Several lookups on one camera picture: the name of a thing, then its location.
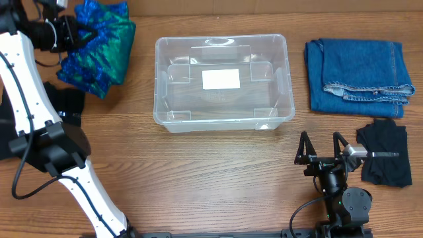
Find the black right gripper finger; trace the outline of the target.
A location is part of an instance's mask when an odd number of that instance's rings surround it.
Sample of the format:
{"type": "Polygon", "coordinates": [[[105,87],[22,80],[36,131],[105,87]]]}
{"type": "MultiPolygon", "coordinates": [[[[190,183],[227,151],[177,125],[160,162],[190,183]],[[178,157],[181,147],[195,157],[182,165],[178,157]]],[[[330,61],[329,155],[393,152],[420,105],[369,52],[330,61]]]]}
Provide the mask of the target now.
{"type": "Polygon", "coordinates": [[[334,156],[338,157],[341,154],[340,144],[343,147],[348,145],[348,142],[344,139],[344,137],[340,134],[340,132],[333,133],[333,146],[334,146],[334,156]]]}
{"type": "Polygon", "coordinates": [[[317,158],[317,153],[307,135],[306,131],[303,131],[300,135],[299,147],[295,156],[294,163],[296,165],[308,165],[317,158]]]}

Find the sparkly blue green fabric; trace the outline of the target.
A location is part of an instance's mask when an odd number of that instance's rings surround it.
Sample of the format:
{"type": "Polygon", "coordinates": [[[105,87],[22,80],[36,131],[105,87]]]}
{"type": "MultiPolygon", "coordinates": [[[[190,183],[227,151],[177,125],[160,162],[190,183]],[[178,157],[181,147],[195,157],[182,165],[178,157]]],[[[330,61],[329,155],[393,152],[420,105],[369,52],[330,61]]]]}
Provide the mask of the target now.
{"type": "Polygon", "coordinates": [[[77,22],[98,35],[86,46],[71,50],[56,73],[58,79],[104,99],[113,85],[122,85],[130,62],[136,24],[125,1],[103,5],[84,1],[75,7],[77,22]]]}

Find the black garment with stripe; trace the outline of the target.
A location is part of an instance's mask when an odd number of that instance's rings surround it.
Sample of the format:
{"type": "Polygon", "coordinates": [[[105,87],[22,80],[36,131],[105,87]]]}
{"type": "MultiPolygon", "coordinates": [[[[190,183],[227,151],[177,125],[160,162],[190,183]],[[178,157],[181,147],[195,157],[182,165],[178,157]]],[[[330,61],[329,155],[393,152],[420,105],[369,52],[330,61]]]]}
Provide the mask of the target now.
{"type": "Polygon", "coordinates": [[[44,83],[47,96],[63,122],[81,127],[81,115],[85,107],[85,92],[79,89],[56,89],[51,83],[44,83]]]}

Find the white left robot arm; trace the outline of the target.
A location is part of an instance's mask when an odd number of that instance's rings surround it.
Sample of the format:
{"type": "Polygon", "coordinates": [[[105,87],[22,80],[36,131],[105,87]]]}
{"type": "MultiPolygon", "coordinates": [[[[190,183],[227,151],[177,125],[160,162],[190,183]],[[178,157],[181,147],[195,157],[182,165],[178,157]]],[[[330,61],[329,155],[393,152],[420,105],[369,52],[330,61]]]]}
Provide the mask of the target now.
{"type": "Polygon", "coordinates": [[[17,194],[17,182],[25,164],[49,173],[47,185],[58,181],[76,199],[92,223],[96,237],[138,237],[99,181],[91,160],[91,146],[80,127],[63,122],[50,102],[34,58],[35,49],[64,52],[86,46],[95,30],[63,16],[53,22],[32,22],[12,11],[1,13],[1,79],[15,119],[17,138],[9,143],[21,159],[12,185],[17,200],[33,196],[17,194]]]}

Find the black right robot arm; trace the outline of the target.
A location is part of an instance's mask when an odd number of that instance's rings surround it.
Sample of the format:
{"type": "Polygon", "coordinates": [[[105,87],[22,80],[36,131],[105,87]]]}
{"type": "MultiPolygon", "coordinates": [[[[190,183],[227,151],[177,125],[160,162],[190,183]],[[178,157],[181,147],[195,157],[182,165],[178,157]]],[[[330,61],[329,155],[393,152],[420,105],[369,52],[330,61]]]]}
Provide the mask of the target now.
{"type": "Polygon", "coordinates": [[[307,133],[301,133],[294,163],[307,167],[303,174],[313,177],[321,196],[301,205],[289,224],[303,208],[324,202],[327,220],[316,223],[313,237],[365,237],[372,196],[362,188],[349,187],[348,175],[361,166],[368,152],[361,144],[348,143],[338,132],[333,133],[333,146],[333,157],[319,157],[307,133]]]}

